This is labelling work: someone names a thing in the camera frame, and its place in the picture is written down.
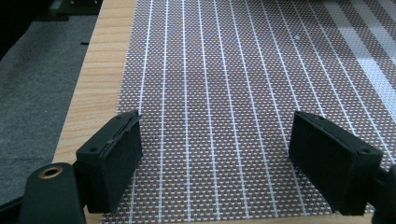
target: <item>gray carpet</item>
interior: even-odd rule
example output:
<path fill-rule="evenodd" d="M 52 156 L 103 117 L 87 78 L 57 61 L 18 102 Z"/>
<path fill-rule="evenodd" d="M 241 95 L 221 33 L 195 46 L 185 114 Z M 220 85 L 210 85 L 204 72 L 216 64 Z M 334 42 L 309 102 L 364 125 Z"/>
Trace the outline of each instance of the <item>gray carpet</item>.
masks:
<path fill-rule="evenodd" d="M 35 21 L 0 62 L 0 204 L 51 163 L 96 18 Z"/>

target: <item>white stripe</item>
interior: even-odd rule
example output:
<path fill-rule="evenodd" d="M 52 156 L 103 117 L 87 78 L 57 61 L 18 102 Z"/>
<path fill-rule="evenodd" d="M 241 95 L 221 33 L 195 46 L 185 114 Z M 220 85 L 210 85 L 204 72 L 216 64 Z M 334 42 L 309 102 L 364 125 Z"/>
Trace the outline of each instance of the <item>white stripe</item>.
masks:
<path fill-rule="evenodd" d="M 147 61 L 148 61 L 148 54 L 149 54 L 149 33 L 150 33 L 150 28 L 151 28 L 152 5 L 153 5 L 153 0 L 150 1 L 150 5 L 149 5 L 148 30 L 147 30 L 148 34 L 146 37 L 145 60 L 144 60 L 143 72 L 142 72 L 142 84 L 140 85 L 140 97 L 139 97 L 139 107 L 138 107 L 139 115 L 142 114 L 143 92 L 144 92 L 144 87 L 145 87 L 146 68 L 147 68 Z M 133 212 L 134 212 L 134 186 L 135 185 L 136 185 L 136 170 L 134 171 L 134 180 L 132 183 L 131 207 L 129 209 L 129 223 L 134 223 L 132 216 L 133 216 Z"/>
<path fill-rule="evenodd" d="M 377 3 L 381 4 L 382 8 L 387 11 L 388 15 L 396 22 L 396 6 L 391 0 L 380 0 Z"/>
<path fill-rule="evenodd" d="M 297 56 L 298 56 L 298 58 L 300 60 L 300 64 L 301 64 L 301 66 L 302 66 L 302 68 L 304 70 L 306 79 L 308 80 L 309 86 L 311 87 L 312 93 L 314 94 L 315 100 L 317 101 L 317 104 L 318 104 L 318 107 L 319 107 L 319 110 L 320 110 L 320 114 L 321 114 L 322 117 L 325 118 L 326 114 L 324 113 L 324 111 L 323 111 L 323 109 L 321 107 L 321 103 L 320 103 L 319 98 L 317 96 L 317 92 L 315 91 L 315 87 L 312 84 L 312 81 L 311 81 L 311 78 L 309 77 L 308 71 L 305 68 L 305 63 L 303 61 L 303 58 L 301 57 L 300 51 L 297 49 L 296 44 L 294 43 L 294 38 L 291 35 L 291 31 L 289 29 L 288 23 L 285 20 L 285 16 L 283 15 L 282 9 L 280 8 L 280 5 L 279 5 L 278 1 L 276 1 L 276 5 L 277 5 L 277 8 L 279 9 L 280 15 L 282 16 L 282 21 L 285 23 L 285 27 L 288 30 L 288 34 L 289 34 L 291 43 L 293 44 L 294 49 L 296 50 Z"/>
<path fill-rule="evenodd" d="M 253 24 L 253 20 L 251 19 L 250 8 L 248 6 L 247 0 L 245 0 L 245 6 L 247 8 L 247 14 L 248 14 L 250 25 L 251 25 L 251 28 L 252 28 L 252 31 L 253 31 L 253 34 L 254 34 L 254 39 L 256 40 L 257 49 L 258 49 L 258 51 L 260 53 L 260 58 L 262 60 L 262 68 L 264 70 L 265 76 L 267 78 L 267 82 L 269 84 L 269 89 L 270 89 L 270 92 L 271 92 L 273 103 L 274 103 L 274 105 L 276 107 L 276 110 L 277 110 L 275 94 L 274 94 L 274 91 L 272 89 L 271 82 L 269 81 L 267 67 L 266 67 L 264 58 L 262 56 L 262 47 L 260 46 L 259 39 L 258 39 L 257 34 L 256 34 L 256 29 L 255 29 L 254 24 Z M 265 147 L 264 147 L 263 141 L 262 141 L 261 131 L 260 131 L 260 128 L 259 128 L 258 124 L 256 124 L 256 125 L 257 125 L 258 131 L 259 131 L 260 145 L 262 147 L 262 159 L 263 159 L 263 163 L 264 163 L 264 169 L 265 169 L 265 173 L 268 176 L 267 180 L 268 180 L 268 187 L 270 189 L 269 193 L 271 195 L 272 206 L 274 208 L 275 217 L 278 217 L 278 211 L 279 210 L 276 208 L 276 199 L 275 199 L 276 192 L 273 190 L 273 183 L 272 183 L 271 178 L 270 178 L 271 175 L 270 175 L 269 166 L 268 166 L 268 163 L 267 163 L 267 158 L 265 156 L 266 152 L 265 152 Z"/>
<path fill-rule="evenodd" d="M 199 14 L 199 26 L 200 26 L 200 34 L 201 34 L 202 59 L 204 61 L 207 119 L 208 119 L 208 122 L 209 122 L 210 150 L 211 150 L 211 156 L 212 156 L 213 183 L 214 183 L 215 200 L 216 200 L 216 220 L 220 220 L 218 177 L 217 177 L 216 155 L 215 155 L 215 142 L 213 140 L 213 126 L 212 126 L 212 122 L 213 121 L 212 121 L 212 113 L 211 113 L 211 109 L 210 109 L 209 84 L 208 84 L 208 81 L 207 81 L 207 72 L 206 72 L 204 31 L 202 29 L 203 25 L 202 25 L 201 1 L 200 0 L 198 0 L 198 14 Z"/>
<path fill-rule="evenodd" d="M 245 216 L 246 216 L 246 218 L 250 218 L 250 215 L 248 214 L 248 198 L 247 198 L 246 189 L 245 189 L 245 180 L 244 180 L 244 173 L 243 173 L 243 169 L 242 169 L 242 161 L 241 161 L 241 156 L 239 154 L 240 148 L 239 148 L 239 142 L 238 142 L 238 134 L 237 134 L 237 130 L 236 130 L 235 117 L 233 115 L 233 99 L 232 99 L 232 96 L 231 96 L 230 84 L 229 84 L 228 74 L 227 74 L 227 64 L 225 62 L 224 50 L 223 50 L 222 40 L 221 40 L 221 31 L 220 31 L 220 27 L 219 27 L 218 8 L 217 8 L 217 5 L 216 5 L 216 0 L 214 0 L 213 2 L 215 4 L 216 23 L 217 23 L 217 26 L 218 26 L 221 57 L 222 57 L 222 63 L 223 63 L 223 68 L 224 68 L 225 82 L 226 82 L 226 86 L 227 86 L 228 101 L 229 101 L 229 104 L 230 104 L 231 120 L 232 120 L 232 123 L 233 123 L 233 138 L 234 138 L 234 144 L 235 144 L 235 149 L 236 149 L 236 157 L 238 159 L 239 178 L 240 178 L 240 181 L 241 181 L 241 190 L 242 190 L 243 201 L 244 201 L 244 206 L 245 206 Z"/>
<path fill-rule="evenodd" d="M 272 29 L 271 22 L 269 21 L 268 14 L 267 14 L 267 11 L 265 10 L 265 7 L 264 7 L 263 3 L 262 3 L 262 10 L 264 12 L 265 19 L 267 20 L 267 25 L 270 28 L 271 35 L 272 35 L 272 37 L 274 39 L 274 42 L 276 43 L 276 37 L 275 37 L 275 34 L 274 34 L 274 30 Z M 283 57 L 280 54 L 280 49 L 279 49 L 277 43 L 276 43 L 276 48 L 277 48 L 278 53 L 279 53 L 279 58 L 282 61 L 283 69 L 285 70 L 286 76 L 289 79 L 288 71 L 287 71 L 286 65 L 283 62 Z M 267 75 L 268 86 L 270 87 L 270 89 L 272 89 L 271 80 L 270 80 L 268 74 L 266 74 L 266 75 Z M 286 140 L 286 135 L 285 135 L 284 128 L 283 128 L 283 122 L 282 122 L 282 119 L 280 117 L 279 110 L 277 109 L 275 95 L 272 95 L 272 97 L 273 97 L 273 101 L 274 101 L 274 107 L 276 109 L 277 122 L 279 123 L 279 128 L 280 128 L 280 131 L 282 132 L 282 138 L 283 138 L 283 142 L 284 142 L 284 145 L 285 145 L 285 149 L 288 151 L 288 149 L 289 149 L 288 141 Z M 297 109 L 300 110 L 300 105 L 299 105 L 296 97 L 294 98 L 294 103 L 296 104 Z M 299 200 L 300 200 L 300 205 L 301 205 L 301 208 L 303 210 L 303 214 L 304 214 L 304 216 L 308 216 L 308 214 L 306 213 L 306 210 L 305 210 L 305 203 L 304 203 L 304 199 L 303 199 L 303 194 L 300 191 L 301 187 L 300 187 L 300 185 L 298 183 L 296 171 L 294 169 L 293 164 L 290 164 L 290 169 L 291 169 L 291 174 L 293 176 L 294 185 L 296 186 L 296 191 L 297 191 L 297 194 L 298 194 L 298 197 L 299 197 Z"/>
<path fill-rule="evenodd" d="M 396 64 L 396 43 L 389 35 L 388 31 L 382 26 L 381 22 L 364 2 L 361 0 L 352 0 L 351 3 L 353 7 L 356 8 L 371 33 L 375 36 L 378 43 L 382 46 L 382 49 L 388 54 L 393 63 Z"/>
<path fill-rule="evenodd" d="M 297 16 L 298 16 L 298 18 L 299 18 L 299 20 L 300 20 L 300 24 L 303 26 L 303 29 L 304 29 L 305 34 L 306 34 L 306 37 L 308 37 L 309 43 L 311 44 L 312 49 L 314 50 L 314 52 L 315 52 L 315 54 L 316 54 L 316 56 L 317 56 L 317 58 L 318 58 L 318 61 L 320 62 L 320 66 L 322 67 L 322 69 L 323 69 L 323 71 L 324 71 L 324 74 L 326 75 L 326 78 L 329 80 L 330 86 L 332 87 L 332 92 L 334 93 L 335 98 L 337 98 L 338 104 L 341 106 L 341 110 L 343 111 L 343 114 L 344 114 L 344 116 L 345 116 L 345 118 L 346 118 L 346 122 L 348 123 L 350 130 L 352 131 L 352 133 L 353 133 L 354 135 L 357 135 L 356 132 L 355 132 L 355 128 L 353 127 L 352 122 L 350 121 L 349 115 L 347 114 L 346 110 L 344 109 L 344 104 L 343 104 L 343 102 L 342 102 L 342 100 L 341 100 L 341 98 L 340 98 L 340 95 L 338 94 L 337 89 L 336 89 L 336 88 L 334 87 L 334 85 L 332 84 L 332 79 L 330 78 L 329 74 L 327 73 L 327 69 L 326 69 L 326 67 L 324 66 L 323 61 L 322 61 L 321 58 L 320 58 L 320 55 L 319 55 L 319 53 L 318 53 L 318 51 L 317 51 L 317 48 L 316 48 L 315 45 L 314 45 L 314 42 L 313 42 L 312 39 L 311 39 L 311 35 L 310 35 L 310 34 L 308 33 L 308 31 L 306 30 L 306 27 L 305 27 L 305 24 L 304 24 L 304 22 L 303 22 L 303 19 L 302 19 L 301 16 L 300 16 L 300 12 L 297 10 L 297 8 L 296 8 L 294 2 L 291 1 L 291 3 L 292 3 L 292 5 L 293 5 L 293 7 L 294 7 L 294 10 L 295 10 L 296 13 L 297 13 Z"/>
<path fill-rule="evenodd" d="M 317 17 L 317 14 L 315 12 L 315 10 L 312 8 L 311 4 L 309 3 L 309 1 L 306 1 L 307 4 L 309 5 L 309 8 L 311 9 L 312 13 L 314 14 L 315 20 L 317 21 L 321 32 L 323 33 L 323 35 L 326 37 L 327 42 L 329 43 L 331 49 L 332 49 L 332 53 L 335 55 L 335 57 L 337 58 L 338 63 L 340 64 L 340 66 L 342 67 L 347 80 L 349 81 L 353 91 L 356 93 L 356 95 L 358 96 L 359 102 L 361 103 L 361 107 L 363 108 L 364 112 L 366 113 L 368 119 L 370 120 L 370 122 L 372 123 L 374 129 L 375 129 L 375 133 L 377 134 L 378 138 L 380 139 L 382 145 L 384 146 L 385 150 L 388 153 L 388 156 L 392 159 L 393 164 L 395 163 L 395 159 L 392 157 L 391 151 L 388 148 L 388 144 L 385 143 L 384 137 L 382 137 L 381 133 L 379 132 L 378 128 L 376 127 L 376 124 L 374 122 L 374 119 L 371 117 L 370 112 L 368 111 L 367 106 L 364 104 L 363 100 L 361 99 L 361 95 L 359 94 L 358 90 L 355 87 L 355 84 L 353 83 L 352 79 L 349 76 L 349 73 L 347 72 L 347 70 L 344 67 L 344 64 L 342 63 L 341 59 L 338 57 L 337 52 L 335 51 L 335 48 L 332 46 L 332 42 L 330 41 L 329 37 L 327 36 L 325 30 L 323 29 L 323 26 L 320 24 L 320 21 Z"/>
<path fill-rule="evenodd" d="M 240 41 L 239 34 L 238 34 L 239 31 L 238 31 L 238 27 L 236 25 L 235 15 L 233 13 L 233 3 L 232 3 L 231 0 L 229 2 L 230 2 L 230 6 L 231 6 L 231 12 L 232 12 L 232 15 L 233 15 L 233 27 L 235 29 L 235 35 L 236 35 L 236 39 L 238 41 L 238 46 L 239 46 L 239 51 L 240 51 L 240 54 L 241 54 L 241 60 L 242 60 L 243 68 L 244 68 L 245 78 L 247 80 L 247 91 L 248 91 L 248 94 L 249 94 L 250 103 L 251 103 L 251 107 L 252 107 L 252 110 L 253 110 L 254 120 L 255 120 L 256 129 L 257 129 L 257 134 L 259 135 L 260 148 L 262 150 L 262 160 L 263 160 L 263 163 L 264 163 L 265 172 L 267 174 L 267 181 L 268 181 L 268 187 L 269 187 L 269 192 L 268 193 L 271 195 L 271 201 L 272 201 L 272 205 L 274 207 L 274 213 L 275 213 L 275 216 L 277 217 L 277 212 L 278 211 L 276 209 L 275 192 L 274 192 L 274 190 L 272 188 L 273 184 L 272 184 L 272 181 L 271 181 L 271 175 L 270 175 L 269 168 L 268 168 L 267 158 L 265 156 L 266 152 L 265 152 L 264 141 L 262 139 L 262 130 L 260 129 L 260 122 L 259 122 L 258 115 L 257 115 L 257 112 L 256 112 L 256 105 L 254 103 L 254 96 L 253 96 L 252 89 L 250 87 L 248 69 L 247 69 L 246 63 L 245 63 L 244 51 L 242 50 L 242 45 L 241 45 L 241 41 Z M 250 11 L 248 10 L 248 3 L 245 1 L 245 4 L 247 6 L 247 13 L 249 15 L 250 22 L 251 22 Z M 253 27 L 253 34 L 254 34 L 254 36 L 256 37 L 256 40 L 257 40 L 256 31 L 254 30 L 254 27 Z"/>
<path fill-rule="evenodd" d="M 145 48 L 145 60 L 143 63 L 143 72 L 142 72 L 142 84 L 140 85 L 140 96 L 139 96 L 139 107 L 138 107 L 138 112 L 139 114 L 142 114 L 142 104 L 143 104 L 143 93 L 144 93 L 144 88 L 145 88 L 145 78 L 146 78 L 146 69 L 147 69 L 147 64 L 148 64 L 148 55 L 149 55 L 149 33 L 150 33 L 150 28 L 151 28 L 151 15 L 152 15 L 152 1 L 150 1 L 149 5 L 149 14 L 148 14 L 148 34 L 146 37 L 146 48 Z"/>
<path fill-rule="evenodd" d="M 165 13 L 165 34 L 163 43 L 163 101 L 161 113 L 161 149 L 160 149 L 160 186 L 158 195 L 158 222 L 162 222 L 163 218 L 163 145 L 164 145 L 164 124 L 165 124 L 165 90 L 166 90 L 166 49 L 168 38 L 168 11 L 169 2 L 166 0 L 166 13 Z"/>
<path fill-rule="evenodd" d="M 132 189 L 131 189 L 131 205 L 129 207 L 129 220 L 128 223 L 134 223 L 132 219 L 133 212 L 134 212 L 134 187 L 136 185 L 136 170 L 134 170 L 134 180 L 132 181 Z"/>
<path fill-rule="evenodd" d="M 187 221 L 191 221 L 191 199 L 190 199 L 190 148 L 189 148 L 189 107 L 187 92 L 187 63 L 186 63 L 186 24 L 184 18 L 184 0 L 181 0 L 182 22 L 183 22 L 183 75 L 184 75 L 184 120 L 186 126 L 186 190 L 187 190 Z"/>
<path fill-rule="evenodd" d="M 387 108 L 393 121 L 396 122 L 396 92 L 385 78 L 378 64 L 371 56 L 370 52 L 361 42 L 342 9 L 334 2 L 325 1 L 324 6 L 329 11 L 338 30 L 349 45 L 353 54 L 357 58 L 364 73 L 372 83 L 376 93 L 381 98 L 382 103 Z"/>

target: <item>patterned fabric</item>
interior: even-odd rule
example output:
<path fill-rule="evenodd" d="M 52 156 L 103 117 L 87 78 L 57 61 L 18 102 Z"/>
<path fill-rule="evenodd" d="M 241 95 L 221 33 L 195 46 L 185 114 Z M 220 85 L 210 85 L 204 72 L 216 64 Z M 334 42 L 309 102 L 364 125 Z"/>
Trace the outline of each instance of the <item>patterned fabric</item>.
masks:
<path fill-rule="evenodd" d="M 395 12 L 394 0 L 139 0 L 118 109 L 143 115 L 144 158 L 103 222 L 330 214 L 290 163 L 293 112 L 394 164 Z"/>

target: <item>wooden surface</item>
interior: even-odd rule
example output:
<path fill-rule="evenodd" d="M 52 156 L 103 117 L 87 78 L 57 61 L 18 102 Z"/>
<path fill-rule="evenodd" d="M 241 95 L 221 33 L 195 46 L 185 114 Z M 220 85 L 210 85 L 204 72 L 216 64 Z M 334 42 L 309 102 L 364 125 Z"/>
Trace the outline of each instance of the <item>wooden surface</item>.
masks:
<path fill-rule="evenodd" d="M 120 79 L 125 62 L 135 0 L 105 0 L 90 46 L 82 65 L 64 128 L 53 162 L 76 160 L 76 150 L 116 114 Z M 87 215 L 88 223 L 99 223 L 100 215 Z M 365 217 L 288 217 L 251 219 L 245 221 L 210 222 L 219 224 L 273 224 L 273 223 L 371 223 Z"/>

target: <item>black clamp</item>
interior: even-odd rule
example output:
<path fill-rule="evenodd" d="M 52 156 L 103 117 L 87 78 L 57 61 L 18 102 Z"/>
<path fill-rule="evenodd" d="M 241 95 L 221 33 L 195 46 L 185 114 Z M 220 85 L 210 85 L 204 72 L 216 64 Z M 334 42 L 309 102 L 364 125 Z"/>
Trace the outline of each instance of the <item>black clamp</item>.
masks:
<path fill-rule="evenodd" d="M 333 211 L 362 216 L 370 203 L 372 223 L 396 223 L 396 165 L 381 168 L 382 151 L 323 117 L 296 111 L 289 154 Z"/>
<path fill-rule="evenodd" d="M 0 207 L 0 222 L 86 223 L 85 205 L 90 213 L 115 213 L 143 156 L 139 120 L 136 110 L 120 114 L 77 151 L 73 165 L 34 171 L 23 197 Z"/>

